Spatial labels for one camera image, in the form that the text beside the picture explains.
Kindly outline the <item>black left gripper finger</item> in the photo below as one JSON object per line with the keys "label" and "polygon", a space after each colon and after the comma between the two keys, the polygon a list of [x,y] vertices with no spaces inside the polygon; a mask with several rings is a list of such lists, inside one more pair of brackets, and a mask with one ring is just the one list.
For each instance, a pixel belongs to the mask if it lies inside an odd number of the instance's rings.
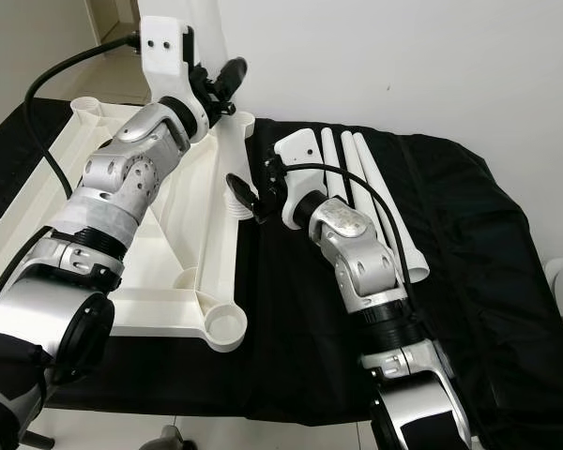
{"label": "black left gripper finger", "polygon": [[243,57],[233,57],[222,65],[219,71],[219,101],[230,102],[239,86],[243,84],[248,71],[247,61]]}

